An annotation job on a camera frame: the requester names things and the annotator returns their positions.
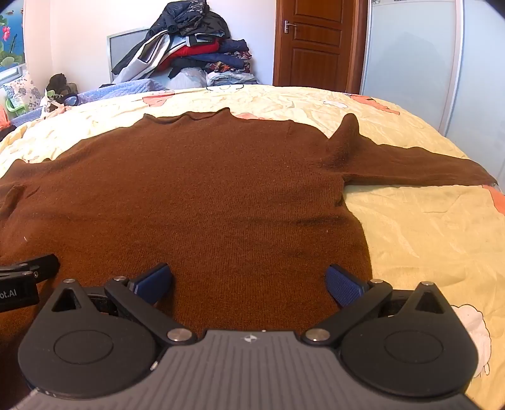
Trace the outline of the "pile of assorted clothes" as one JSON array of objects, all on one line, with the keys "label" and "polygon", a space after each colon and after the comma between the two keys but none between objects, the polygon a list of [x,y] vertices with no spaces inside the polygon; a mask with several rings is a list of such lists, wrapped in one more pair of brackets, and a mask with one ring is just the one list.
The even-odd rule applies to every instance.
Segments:
[{"label": "pile of assorted clothes", "polygon": [[169,89],[256,85],[244,39],[206,1],[168,3],[144,37],[111,69],[112,82],[153,79]]}]

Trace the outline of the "clutter beside bed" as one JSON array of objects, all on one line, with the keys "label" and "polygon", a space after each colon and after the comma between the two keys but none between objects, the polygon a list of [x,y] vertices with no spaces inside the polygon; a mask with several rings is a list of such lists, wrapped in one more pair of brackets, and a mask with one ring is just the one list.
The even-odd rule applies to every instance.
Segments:
[{"label": "clutter beside bed", "polygon": [[63,73],[54,74],[48,85],[41,91],[29,73],[4,84],[4,107],[9,122],[16,127],[34,120],[43,120],[56,114],[61,108],[80,104],[75,83],[67,81]]}]

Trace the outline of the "blue quilted blanket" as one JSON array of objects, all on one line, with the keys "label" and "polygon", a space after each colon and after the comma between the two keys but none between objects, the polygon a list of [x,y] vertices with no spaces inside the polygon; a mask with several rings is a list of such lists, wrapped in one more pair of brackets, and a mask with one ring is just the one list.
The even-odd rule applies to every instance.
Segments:
[{"label": "blue quilted blanket", "polygon": [[[148,91],[165,91],[166,87],[163,87],[160,83],[153,79],[139,79],[134,81],[129,81],[125,83],[120,83],[117,85],[107,85],[102,86],[95,91],[86,91],[80,93],[77,97],[71,97],[72,104],[70,107],[80,106],[85,103],[91,103],[103,99],[110,99],[113,97],[122,97],[132,94],[140,94]],[[22,114],[19,117],[15,117],[11,120],[11,123],[19,127],[24,123],[29,121],[37,120],[44,113],[43,108],[37,108],[26,114]]]}]

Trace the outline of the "grey framed panel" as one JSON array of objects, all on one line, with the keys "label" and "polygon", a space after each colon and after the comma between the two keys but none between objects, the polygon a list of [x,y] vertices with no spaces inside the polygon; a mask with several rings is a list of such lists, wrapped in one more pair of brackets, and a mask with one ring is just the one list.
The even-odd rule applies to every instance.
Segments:
[{"label": "grey framed panel", "polygon": [[130,30],[107,37],[110,80],[116,77],[112,73],[114,66],[145,37],[147,32],[147,29]]}]

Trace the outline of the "brown wooden door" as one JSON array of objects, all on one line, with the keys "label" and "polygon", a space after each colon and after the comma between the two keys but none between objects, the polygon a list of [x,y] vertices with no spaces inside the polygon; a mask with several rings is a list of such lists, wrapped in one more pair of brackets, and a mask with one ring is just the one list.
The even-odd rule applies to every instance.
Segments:
[{"label": "brown wooden door", "polygon": [[358,93],[370,11],[360,0],[278,1],[273,84]]}]

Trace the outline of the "white sliding wardrobe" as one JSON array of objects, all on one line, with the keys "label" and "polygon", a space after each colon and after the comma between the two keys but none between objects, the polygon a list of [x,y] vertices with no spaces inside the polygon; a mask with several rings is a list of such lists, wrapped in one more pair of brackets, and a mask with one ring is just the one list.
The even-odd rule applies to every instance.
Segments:
[{"label": "white sliding wardrobe", "polygon": [[417,115],[504,183],[504,18],[487,1],[370,1],[362,94]]}]

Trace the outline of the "lotus flower wall picture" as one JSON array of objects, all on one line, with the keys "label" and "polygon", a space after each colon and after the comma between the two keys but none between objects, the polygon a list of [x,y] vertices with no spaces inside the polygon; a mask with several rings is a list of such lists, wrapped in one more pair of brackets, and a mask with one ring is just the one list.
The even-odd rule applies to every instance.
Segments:
[{"label": "lotus flower wall picture", "polygon": [[1,10],[1,71],[25,63],[23,36],[24,1],[12,1]]}]

